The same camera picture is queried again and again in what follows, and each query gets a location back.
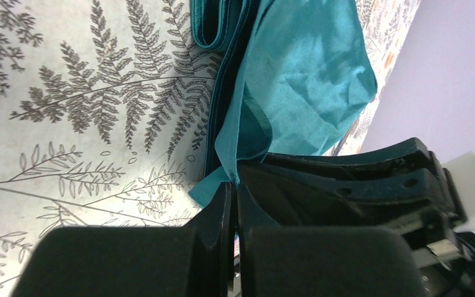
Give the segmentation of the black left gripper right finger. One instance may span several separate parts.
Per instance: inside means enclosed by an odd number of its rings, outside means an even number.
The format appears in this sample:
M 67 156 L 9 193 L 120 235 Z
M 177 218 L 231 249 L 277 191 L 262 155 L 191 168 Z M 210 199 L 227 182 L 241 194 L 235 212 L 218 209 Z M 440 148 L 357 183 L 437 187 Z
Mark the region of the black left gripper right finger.
M 244 296 L 425 296 L 412 252 L 380 226 L 281 226 L 237 190 Z

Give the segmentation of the teal cloth napkin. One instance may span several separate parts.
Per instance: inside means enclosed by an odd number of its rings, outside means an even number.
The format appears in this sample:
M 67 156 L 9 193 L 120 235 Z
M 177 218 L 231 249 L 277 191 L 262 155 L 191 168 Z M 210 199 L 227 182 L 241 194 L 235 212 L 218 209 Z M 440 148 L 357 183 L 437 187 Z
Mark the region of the teal cloth napkin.
M 238 161 L 322 155 L 377 93 L 355 1 L 192 1 L 202 49 L 223 53 L 207 121 L 202 207 Z

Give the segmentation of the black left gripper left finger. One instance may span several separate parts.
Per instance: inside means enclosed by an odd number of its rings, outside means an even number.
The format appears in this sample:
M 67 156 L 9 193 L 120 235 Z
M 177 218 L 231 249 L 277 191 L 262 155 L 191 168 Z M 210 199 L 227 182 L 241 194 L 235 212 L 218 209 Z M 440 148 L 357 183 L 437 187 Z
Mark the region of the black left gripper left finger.
M 64 227 L 35 248 L 13 296 L 226 296 L 232 184 L 180 227 Z

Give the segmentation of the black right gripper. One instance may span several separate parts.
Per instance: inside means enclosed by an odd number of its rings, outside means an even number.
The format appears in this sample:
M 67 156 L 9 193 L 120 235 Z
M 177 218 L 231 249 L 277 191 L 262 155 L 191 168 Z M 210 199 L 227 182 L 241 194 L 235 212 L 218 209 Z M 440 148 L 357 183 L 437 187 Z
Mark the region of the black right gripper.
M 475 296 L 475 234 L 450 172 L 417 138 L 341 157 L 268 154 L 241 182 L 281 226 L 380 226 L 408 244 L 425 296 Z

